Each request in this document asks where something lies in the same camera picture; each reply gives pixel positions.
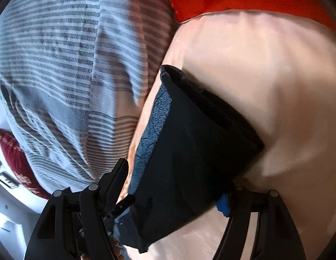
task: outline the dark red cushion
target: dark red cushion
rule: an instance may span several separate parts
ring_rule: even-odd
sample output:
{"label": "dark red cushion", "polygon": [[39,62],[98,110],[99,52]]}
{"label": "dark red cushion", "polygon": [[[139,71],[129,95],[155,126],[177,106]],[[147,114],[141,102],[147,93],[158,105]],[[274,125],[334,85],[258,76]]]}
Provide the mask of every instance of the dark red cushion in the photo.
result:
{"label": "dark red cushion", "polygon": [[14,172],[20,183],[35,195],[49,199],[47,193],[37,182],[24,151],[12,133],[0,129],[0,145],[8,166]]}

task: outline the striped fabric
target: striped fabric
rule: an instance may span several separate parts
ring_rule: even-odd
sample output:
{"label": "striped fabric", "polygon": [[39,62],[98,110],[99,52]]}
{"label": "striped fabric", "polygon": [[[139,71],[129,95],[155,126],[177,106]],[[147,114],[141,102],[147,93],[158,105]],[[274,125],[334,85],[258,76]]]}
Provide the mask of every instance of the striped fabric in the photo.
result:
{"label": "striped fabric", "polygon": [[126,157],[176,28],[168,0],[12,0],[0,94],[48,191],[77,191]]}

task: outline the metal screw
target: metal screw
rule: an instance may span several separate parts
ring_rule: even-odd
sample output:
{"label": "metal screw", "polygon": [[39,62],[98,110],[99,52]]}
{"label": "metal screw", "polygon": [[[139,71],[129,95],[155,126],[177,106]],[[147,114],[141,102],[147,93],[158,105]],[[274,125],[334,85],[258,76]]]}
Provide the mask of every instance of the metal screw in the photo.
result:
{"label": "metal screw", "polygon": [[98,185],[97,184],[91,184],[91,185],[89,185],[89,190],[90,191],[96,191],[96,189],[98,189]]}
{"label": "metal screw", "polygon": [[277,191],[271,190],[271,191],[269,192],[269,194],[270,194],[273,198],[278,197],[278,192],[277,192]]}
{"label": "metal screw", "polygon": [[244,187],[242,185],[235,184],[235,189],[241,191]]}
{"label": "metal screw", "polygon": [[54,191],[53,196],[54,197],[59,197],[61,194],[62,194],[62,191],[57,190],[57,191]]}

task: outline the black cloth bag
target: black cloth bag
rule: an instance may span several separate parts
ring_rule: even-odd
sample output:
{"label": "black cloth bag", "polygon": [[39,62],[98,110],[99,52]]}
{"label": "black cloth bag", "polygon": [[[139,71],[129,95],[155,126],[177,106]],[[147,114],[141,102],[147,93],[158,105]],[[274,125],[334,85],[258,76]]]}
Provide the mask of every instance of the black cloth bag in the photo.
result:
{"label": "black cloth bag", "polygon": [[209,209],[262,151],[251,125],[229,104],[169,65],[138,145],[129,193],[114,237],[146,252]]}

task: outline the black fabric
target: black fabric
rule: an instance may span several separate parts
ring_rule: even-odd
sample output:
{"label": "black fabric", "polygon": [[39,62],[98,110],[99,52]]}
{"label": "black fabric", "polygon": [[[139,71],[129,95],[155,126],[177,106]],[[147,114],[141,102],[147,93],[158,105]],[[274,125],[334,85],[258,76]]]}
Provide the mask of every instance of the black fabric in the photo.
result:
{"label": "black fabric", "polygon": [[164,65],[161,79],[171,98],[169,114],[134,192],[136,202],[115,224],[120,243],[141,253],[209,209],[263,149],[235,109],[182,71]]}

